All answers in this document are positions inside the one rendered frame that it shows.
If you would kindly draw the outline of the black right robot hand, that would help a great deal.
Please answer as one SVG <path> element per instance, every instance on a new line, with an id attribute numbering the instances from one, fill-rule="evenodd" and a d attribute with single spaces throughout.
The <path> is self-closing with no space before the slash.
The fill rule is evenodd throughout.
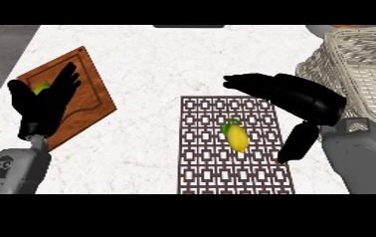
<path id="1" fill-rule="evenodd" d="M 223 86 L 227 89 L 270 101 L 302 119 L 277 154 L 279 163 L 300 160 L 319 138 L 319 128 L 323 125 L 336 125 L 347 107 L 347 98 L 323 85 L 286 74 L 277 74 L 274 77 L 264 74 L 242 74 L 223 78 Z"/>

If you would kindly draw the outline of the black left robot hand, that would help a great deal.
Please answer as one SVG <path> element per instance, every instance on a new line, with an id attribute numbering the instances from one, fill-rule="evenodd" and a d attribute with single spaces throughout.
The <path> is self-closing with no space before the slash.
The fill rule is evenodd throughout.
<path id="1" fill-rule="evenodd" d="M 18 133 L 21 139 L 28 140 L 34 134 L 50 137 L 56 133 L 68 103 L 81 86 L 78 78 L 77 66 L 69 62 L 50 88 L 44 89 L 39 95 L 22 81 L 9 81 L 12 106 L 22 116 Z"/>

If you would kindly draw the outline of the pale wicker basket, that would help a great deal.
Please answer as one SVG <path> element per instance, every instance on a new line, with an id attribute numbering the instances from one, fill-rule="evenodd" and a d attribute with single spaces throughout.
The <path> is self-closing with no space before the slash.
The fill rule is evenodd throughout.
<path id="1" fill-rule="evenodd" d="M 326 33 L 295 75 L 347 98 L 344 117 L 376 122 L 376 27 L 341 28 Z"/>

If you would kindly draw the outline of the yellow lemon with green leaf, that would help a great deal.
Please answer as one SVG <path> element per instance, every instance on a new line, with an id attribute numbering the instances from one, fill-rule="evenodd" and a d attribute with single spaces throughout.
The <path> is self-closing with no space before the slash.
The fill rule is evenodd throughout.
<path id="1" fill-rule="evenodd" d="M 230 148 L 235 151 L 245 153 L 249 145 L 249 138 L 245 129 L 241 127 L 241 120 L 238 118 L 230 118 L 227 120 L 227 123 L 223 125 L 221 132 Z"/>

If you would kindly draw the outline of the brown patterned placemat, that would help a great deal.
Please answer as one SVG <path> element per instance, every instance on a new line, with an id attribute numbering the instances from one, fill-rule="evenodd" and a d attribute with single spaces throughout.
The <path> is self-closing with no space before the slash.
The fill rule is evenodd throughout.
<path id="1" fill-rule="evenodd" d="M 248 135 L 230 149 L 227 122 Z M 277 162 L 283 140 L 274 106 L 251 97 L 183 97 L 179 156 L 180 194 L 292 194 L 289 166 Z"/>

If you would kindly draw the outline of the green fruit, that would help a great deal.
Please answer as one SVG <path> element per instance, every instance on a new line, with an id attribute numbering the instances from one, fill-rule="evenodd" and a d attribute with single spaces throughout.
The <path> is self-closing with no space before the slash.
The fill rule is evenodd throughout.
<path id="1" fill-rule="evenodd" d="M 44 81 L 36 88 L 34 88 L 34 94 L 39 95 L 43 90 L 50 88 L 50 83 Z"/>

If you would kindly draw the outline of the brown wooden cutting board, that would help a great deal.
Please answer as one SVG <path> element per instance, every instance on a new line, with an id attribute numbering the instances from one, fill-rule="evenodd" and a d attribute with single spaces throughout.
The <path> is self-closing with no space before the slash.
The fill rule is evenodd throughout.
<path id="1" fill-rule="evenodd" d="M 39 68 L 18 77 L 31 89 L 43 83 L 53 83 L 67 64 L 77 66 L 81 86 L 67 106 L 62 123 L 55 135 L 49 138 L 49 149 L 58 148 L 115 110 L 117 106 L 109 95 L 99 71 L 84 46 L 62 55 Z"/>

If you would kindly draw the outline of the grey rounded object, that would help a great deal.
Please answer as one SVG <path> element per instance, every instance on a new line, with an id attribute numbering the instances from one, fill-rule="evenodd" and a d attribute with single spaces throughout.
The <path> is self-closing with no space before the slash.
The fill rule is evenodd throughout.
<path id="1" fill-rule="evenodd" d="M 319 38 L 323 38 L 325 34 L 335 30 L 335 27 L 332 25 L 307 25 L 305 28 L 310 33 Z"/>

